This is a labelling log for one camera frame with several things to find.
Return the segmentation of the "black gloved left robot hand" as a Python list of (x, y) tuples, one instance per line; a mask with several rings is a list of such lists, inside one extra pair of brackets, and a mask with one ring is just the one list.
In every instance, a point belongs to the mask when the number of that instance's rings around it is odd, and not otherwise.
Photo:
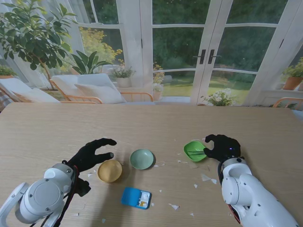
[(83, 146), (68, 162), (68, 166), (76, 166), (78, 172), (83, 172), (93, 168), (95, 165), (103, 163), (114, 157), (112, 152), (96, 155), (97, 149), (110, 145), (115, 146), (117, 142), (113, 139), (101, 138), (93, 140)]

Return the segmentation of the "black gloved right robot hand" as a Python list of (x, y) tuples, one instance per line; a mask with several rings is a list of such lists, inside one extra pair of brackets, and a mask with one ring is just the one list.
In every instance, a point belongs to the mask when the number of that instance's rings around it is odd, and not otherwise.
[(236, 139), (227, 137), (226, 135), (208, 135), (205, 142), (212, 141), (214, 143), (213, 149), (204, 148), (204, 154), (208, 158), (213, 158), (219, 162), (224, 162), (230, 158), (241, 157), (241, 146)]

